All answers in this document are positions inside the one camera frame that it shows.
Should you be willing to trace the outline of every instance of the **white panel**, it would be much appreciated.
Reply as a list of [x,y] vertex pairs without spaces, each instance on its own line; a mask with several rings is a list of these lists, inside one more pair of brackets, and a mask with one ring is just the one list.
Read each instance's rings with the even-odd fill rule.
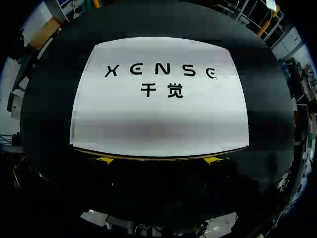
[[[158,62],[165,69],[169,63],[170,74],[161,68],[156,74]],[[133,68],[142,74],[131,73],[136,63],[143,63]],[[185,75],[193,72],[184,71],[184,64],[193,66],[195,76]],[[108,67],[116,65],[116,73],[108,74]],[[147,96],[141,90],[146,89],[145,83],[155,84],[151,88],[156,91]],[[175,84],[182,89],[170,91]],[[166,37],[95,46],[78,86],[70,143],[112,154],[158,157],[210,154],[249,145],[244,95],[229,51]]]
[[282,43],[288,52],[292,52],[292,50],[295,49],[295,47],[297,47],[301,41],[302,39],[298,34],[298,31],[295,27],[293,27],[292,30],[290,30],[290,32],[282,40]]
[[276,46],[274,46],[274,48],[272,49],[272,52],[278,60],[284,58],[285,56],[289,54],[289,52],[287,51],[287,49],[284,47],[284,45],[281,42],[276,44]]

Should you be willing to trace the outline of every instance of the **desk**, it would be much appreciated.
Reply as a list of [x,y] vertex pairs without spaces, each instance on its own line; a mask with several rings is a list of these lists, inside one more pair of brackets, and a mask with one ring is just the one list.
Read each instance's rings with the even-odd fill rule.
[[87,184],[89,178],[83,177],[90,172],[95,176],[90,161],[75,157],[69,146],[78,83],[95,44],[140,36],[186,38],[230,51],[245,95],[250,146],[225,157],[237,162],[239,173],[258,180],[261,190],[278,182],[293,161],[295,124],[276,58],[262,39],[237,21],[184,2],[113,4],[93,9],[62,29],[35,68],[22,105],[22,143],[35,168],[75,187]]

